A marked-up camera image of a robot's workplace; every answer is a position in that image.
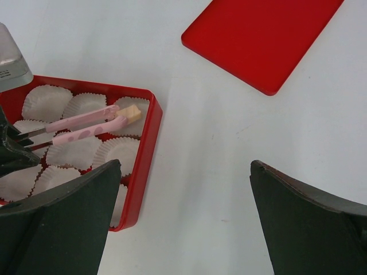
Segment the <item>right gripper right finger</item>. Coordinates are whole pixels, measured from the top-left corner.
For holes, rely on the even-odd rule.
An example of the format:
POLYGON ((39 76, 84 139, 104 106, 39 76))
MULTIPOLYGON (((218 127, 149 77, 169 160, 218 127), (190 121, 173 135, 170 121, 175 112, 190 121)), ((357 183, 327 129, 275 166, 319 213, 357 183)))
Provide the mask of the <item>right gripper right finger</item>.
POLYGON ((259 160, 250 182, 275 274, 366 274, 366 205, 259 160))

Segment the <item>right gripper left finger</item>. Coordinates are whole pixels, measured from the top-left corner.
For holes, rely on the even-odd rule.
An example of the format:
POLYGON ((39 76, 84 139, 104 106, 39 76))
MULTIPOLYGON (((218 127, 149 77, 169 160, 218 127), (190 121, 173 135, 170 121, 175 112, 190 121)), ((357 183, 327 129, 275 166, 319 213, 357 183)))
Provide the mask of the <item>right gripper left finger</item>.
POLYGON ((97 274, 120 162, 1 207, 1 274, 97 274))

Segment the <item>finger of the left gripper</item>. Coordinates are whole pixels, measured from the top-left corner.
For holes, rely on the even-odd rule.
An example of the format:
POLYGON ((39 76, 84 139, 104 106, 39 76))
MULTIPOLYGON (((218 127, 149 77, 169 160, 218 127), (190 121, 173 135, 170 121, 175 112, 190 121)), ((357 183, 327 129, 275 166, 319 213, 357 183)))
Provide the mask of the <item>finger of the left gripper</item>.
POLYGON ((32 145, 30 139, 16 142, 20 133, 10 123, 1 108, 1 178, 12 172, 34 167, 40 164, 40 157, 25 146, 32 145))

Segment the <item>red chocolate box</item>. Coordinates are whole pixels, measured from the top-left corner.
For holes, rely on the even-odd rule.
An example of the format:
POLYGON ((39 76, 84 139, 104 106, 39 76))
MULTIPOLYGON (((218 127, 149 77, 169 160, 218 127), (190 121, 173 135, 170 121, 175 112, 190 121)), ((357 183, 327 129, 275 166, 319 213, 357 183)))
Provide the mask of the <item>red chocolate box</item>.
POLYGON ((146 99, 149 101, 147 118, 140 138, 132 174, 121 179, 121 184, 127 186, 127 196, 117 227, 110 227, 109 231, 121 231, 136 224, 142 206, 146 183, 149 177, 154 149, 158 138, 159 127, 163 111, 156 97, 147 89, 124 87, 98 82, 71 80, 47 76, 34 76, 33 81, 19 88, 1 93, 1 106, 11 123, 21 119, 21 111, 27 94, 40 85, 53 85, 69 89, 73 95, 85 92, 103 94, 110 105, 117 99, 127 96, 146 99))

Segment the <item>pink metal tongs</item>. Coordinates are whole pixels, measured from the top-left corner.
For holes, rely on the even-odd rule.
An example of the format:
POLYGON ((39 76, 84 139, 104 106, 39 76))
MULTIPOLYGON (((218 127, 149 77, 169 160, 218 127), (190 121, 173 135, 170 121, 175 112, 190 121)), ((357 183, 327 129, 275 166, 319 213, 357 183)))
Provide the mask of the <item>pink metal tongs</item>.
POLYGON ((20 141, 42 133, 58 132, 65 129, 70 130, 65 134, 53 137, 49 142, 28 147, 30 150, 34 151, 46 146, 59 146, 91 136, 114 132, 128 125, 127 118, 115 115, 118 110, 120 110, 120 108, 117 105, 110 105, 96 111, 47 124, 38 130, 21 133, 15 137, 15 140, 19 143, 20 141))

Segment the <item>white bar chocolate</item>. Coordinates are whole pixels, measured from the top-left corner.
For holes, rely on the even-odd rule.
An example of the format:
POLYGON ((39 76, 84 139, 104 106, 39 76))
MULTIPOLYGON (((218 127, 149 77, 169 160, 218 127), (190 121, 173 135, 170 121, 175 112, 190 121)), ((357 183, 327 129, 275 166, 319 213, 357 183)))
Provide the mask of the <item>white bar chocolate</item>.
POLYGON ((127 124, 131 124, 142 117, 142 112, 135 104, 133 104, 129 107, 118 110, 115 115, 127 118, 127 124))

